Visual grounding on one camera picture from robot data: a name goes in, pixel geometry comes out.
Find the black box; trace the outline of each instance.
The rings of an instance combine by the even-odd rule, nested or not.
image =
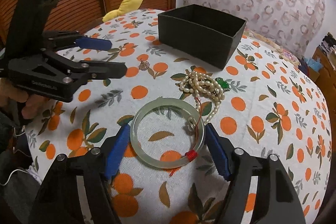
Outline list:
[[[159,40],[223,69],[240,42],[246,21],[192,4],[158,14]]]

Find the table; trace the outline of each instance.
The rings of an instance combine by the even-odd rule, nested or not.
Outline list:
[[[95,27],[87,34],[110,39],[108,52],[81,50],[59,54],[78,61],[125,62],[120,80],[94,80],[80,87],[71,103],[49,102],[26,128],[38,173],[43,179],[55,156],[83,155],[113,136],[147,102],[160,96],[195,105],[176,84],[191,70],[222,77],[231,87],[212,124],[219,134],[250,155],[277,154],[293,181],[308,224],[315,219],[328,183],[331,157],[330,121],[319,88],[291,63],[261,41],[243,36],[222,71],[158,40],[158,10],[138,10]],[[204,44],[211,46],[211,41]],[[140,61],[148,70],[139,70]],[[203,114],[213,104],[201,98]],[[172,161],[190,149],[193,134],[174,108],[146,116],[139,142],[150,156]],[[251,219],[257,180],[252,180],[243,223]],[[228,183],[217,174],[204,147],[191,163],[175,170],[151,168],[129,145],[120,173],[110,186],[123,224],[212,223]]]

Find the yellow pillow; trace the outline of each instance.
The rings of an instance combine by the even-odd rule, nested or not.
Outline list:
[[[118,16],[138,10],[143,0],[123,0],[118,10],[112,10],[103,17],[103,22],[107,22]]]

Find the white wall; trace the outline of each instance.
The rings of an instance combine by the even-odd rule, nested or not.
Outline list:
[[[183,0],[176,0],[176,7],[183,6]],[[325,0],[325,16],[321,29],[307,46],[305,57],[313,56],[316,47],[322,42],[324,36],[330,32],[336,38],[336,0]]]

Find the pearl necklace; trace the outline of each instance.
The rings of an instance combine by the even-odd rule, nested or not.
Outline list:
[[[195,93],[195,97],[199,98],[200,93],[211,98],[215,102],[214,110],[208,115],[204,123],[207,124],[210,122],[212,117],[218,112],[221,101],[225,99],[224,92],[231,90],[228,83],[225,82],[222,78],[212,78],[205,73],[199,73],[192,71],[184,77],[180,82],[180,90],[185,93]],[[196,110],[200,112],[201,103],[198,99],[196,100]]]

